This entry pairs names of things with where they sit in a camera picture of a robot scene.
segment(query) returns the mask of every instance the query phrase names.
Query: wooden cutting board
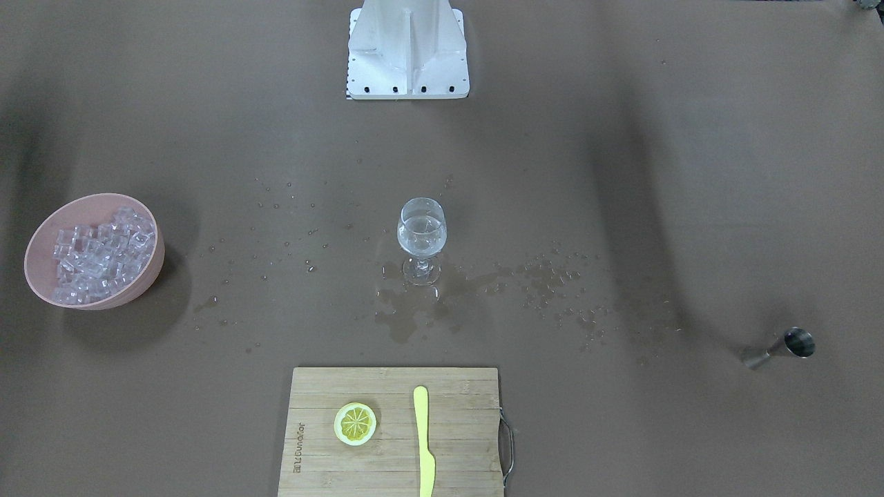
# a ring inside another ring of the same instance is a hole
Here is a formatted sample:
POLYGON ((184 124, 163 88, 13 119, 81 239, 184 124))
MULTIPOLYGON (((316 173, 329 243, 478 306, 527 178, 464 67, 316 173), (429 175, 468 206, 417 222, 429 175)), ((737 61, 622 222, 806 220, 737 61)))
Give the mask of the wooden cutting board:
POLYGON ((279 497, 417 497, 420 463, 412 392, 430 394, 433 497, 503 497, 496 368, 295 368, 279 497), (359 447, 335 437, 349 402, 374 410, 359 447))

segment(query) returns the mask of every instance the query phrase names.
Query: jigger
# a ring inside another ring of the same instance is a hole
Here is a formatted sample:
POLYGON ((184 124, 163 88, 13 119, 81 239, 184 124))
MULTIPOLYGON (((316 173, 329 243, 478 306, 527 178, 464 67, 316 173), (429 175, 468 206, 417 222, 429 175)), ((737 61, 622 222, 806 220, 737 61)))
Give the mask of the jigger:
POLYGON ((744 348, 740 359, 751 370, 770 361, 772 356, 810 357, 816 346, 810 333, 801 328, 791 327, 777 339, 770 348, 744 348))

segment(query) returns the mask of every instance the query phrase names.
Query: glass stem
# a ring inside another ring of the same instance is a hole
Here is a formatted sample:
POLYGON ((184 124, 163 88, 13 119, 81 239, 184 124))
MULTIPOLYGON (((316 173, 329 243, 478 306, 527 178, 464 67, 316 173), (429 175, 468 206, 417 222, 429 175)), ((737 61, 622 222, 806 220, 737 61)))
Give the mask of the glass stem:
POLYGON ((430 274, 430 259, 416 259, 415 262, 415 272, 418 278, 430 274))

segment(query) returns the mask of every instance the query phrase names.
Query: lemon slice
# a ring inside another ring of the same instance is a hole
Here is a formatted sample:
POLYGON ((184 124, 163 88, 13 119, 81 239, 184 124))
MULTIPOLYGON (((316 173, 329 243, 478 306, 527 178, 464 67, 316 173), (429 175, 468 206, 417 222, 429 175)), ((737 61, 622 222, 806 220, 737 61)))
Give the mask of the lemon slice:
POLYGON ((334 434, 347 445, 362 445, 375 434, 377 419, 365 404, 350 402, 334 417, 334 434))

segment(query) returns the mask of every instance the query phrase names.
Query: pink bowl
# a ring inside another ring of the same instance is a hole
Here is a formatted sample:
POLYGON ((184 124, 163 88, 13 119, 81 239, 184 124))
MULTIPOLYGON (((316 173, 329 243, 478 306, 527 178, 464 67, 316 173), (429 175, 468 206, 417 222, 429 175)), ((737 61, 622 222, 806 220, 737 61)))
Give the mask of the pink bowl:
POLYGON ((143 203, 131 196, 121 194, 95 194, 84 196, 56 210, 37 228, 31 241, 27 244, 25 252, 25 278, 34 293, 52 305, 81 310, 110 309, 130 302, 138 295, 143 294, 156 280, 160 268, 163 267, 164 258, 165 246, 160 226, 143 203), (55 247, 58 230, 71 229, 75 225, 97 226, 107 223, 111 221, 113 213, 122 206, 133 208, 138 214, 150 219, 156 227, 156 245, 147 266, 132 283, 120 290, 119 293, 104 300, 81 305, 53 302, 50 297, 58 282, 56 278, 58 261, 52 258, 52 249, 55 247))

